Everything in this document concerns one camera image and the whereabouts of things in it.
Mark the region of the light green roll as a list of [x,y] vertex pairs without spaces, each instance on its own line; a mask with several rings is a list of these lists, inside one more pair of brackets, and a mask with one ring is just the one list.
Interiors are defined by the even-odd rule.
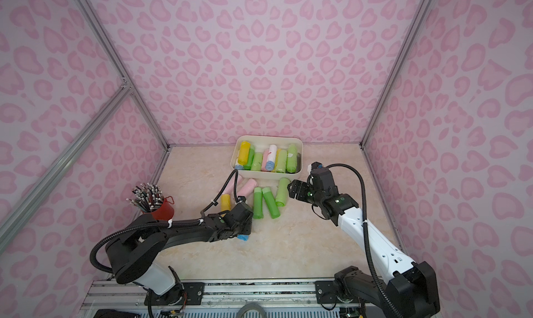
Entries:
[[291,144],[287,150],[286,172],[294,174],[298,167],[298,150],[295,144]]
[[286,173],[287,167],[287,150],[280,149],[280,154],[278,157],[278,166],[276,168],[276,173]]
[[288,186],[291,181],[288,178],[281,178],[278,182],[278,189],[276,193],[276,205],[277,207],[284,207],[287,204],[289,190]]

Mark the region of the yellow trash bag roll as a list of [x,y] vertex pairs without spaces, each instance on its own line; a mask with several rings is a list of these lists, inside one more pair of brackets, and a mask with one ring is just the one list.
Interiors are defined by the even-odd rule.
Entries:
[[223,194],[220,197],[221,212],[230,211],[232,208],[231,197],[229,194]]
[[241,142],[240,148],[239,148],[239,154],[237,157],[237,163],[244,167],[248,163],[248,158],[250,154],[250,148],[251,143],[244,140]]

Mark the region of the light green roll front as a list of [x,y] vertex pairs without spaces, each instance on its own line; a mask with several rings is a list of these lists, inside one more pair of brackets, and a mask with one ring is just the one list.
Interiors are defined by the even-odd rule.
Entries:
[[276,173],[286,173],[287,167],[287,150],[280,149],[280,154],[278,157],[278,166],[276,168]]

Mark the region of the white roll with blue end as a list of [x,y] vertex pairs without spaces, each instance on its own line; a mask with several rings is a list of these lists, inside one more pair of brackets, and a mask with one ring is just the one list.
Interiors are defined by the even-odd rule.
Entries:
[[276,158],[276,150],[277,150],[277,146],[276,145],[270,145],[269,146],[268,162],[266,164],[267,172],[272,172],[272,170],[273,170],[274,161],[275,161],[275,158]]

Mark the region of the large yellow roll front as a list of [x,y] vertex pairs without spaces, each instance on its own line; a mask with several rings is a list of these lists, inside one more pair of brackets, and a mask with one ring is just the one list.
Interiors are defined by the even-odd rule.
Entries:
[[278,166],[278,157],[279,157],[279,154],[280,154],[280,148],[278,148],[276,150],[276,158],[275,158],[275,161],[274,161],[274,167],[273,167],[273,170],[272,172],[276,172],[276,168]]

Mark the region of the pink roll with white label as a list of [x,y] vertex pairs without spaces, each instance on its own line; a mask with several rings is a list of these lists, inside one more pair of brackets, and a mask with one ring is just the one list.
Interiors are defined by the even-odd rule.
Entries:
[[266,149],[262,154],[262,164],[261,164],[261,171],[266,172],[266,165],[268,162],[268,155],[269,155],[269,149]]

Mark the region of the bright green roll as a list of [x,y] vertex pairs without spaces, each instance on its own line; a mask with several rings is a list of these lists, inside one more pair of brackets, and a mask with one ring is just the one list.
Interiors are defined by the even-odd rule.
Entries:
[[244,165],[244,170],[250,170],[253,165],[253,159],[255,157],[255,147],[252,145],[248,151],[247,163]]

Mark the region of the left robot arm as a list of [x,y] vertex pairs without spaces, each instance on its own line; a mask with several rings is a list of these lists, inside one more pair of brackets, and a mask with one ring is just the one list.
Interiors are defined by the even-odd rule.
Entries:
[[184,297],[185,286],[172,267],[155,263],[159,253],[179,245],[249,235],[252,221],[253,210],[243,201],[225,214],[209,214],[200,219],[175,222],[142,215],[127,228],[101,240],[94,249],[105,249],[110,273],[117,283],[134,283],[146,289],[152,299],[158,297],[159,304],[175,304]]

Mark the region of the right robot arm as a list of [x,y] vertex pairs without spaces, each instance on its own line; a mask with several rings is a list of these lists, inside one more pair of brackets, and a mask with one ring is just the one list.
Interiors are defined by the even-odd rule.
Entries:
[[288,186],[292,199],[321,209],[369,256],[370,273],[350,266],[334,276],[334,295],[340,301],[362,300],[379,307],[386,317],[431,317],[440,309],[437,276],[427,263],[417,263],[388,240],[350,195],[313,188],[294,180]]

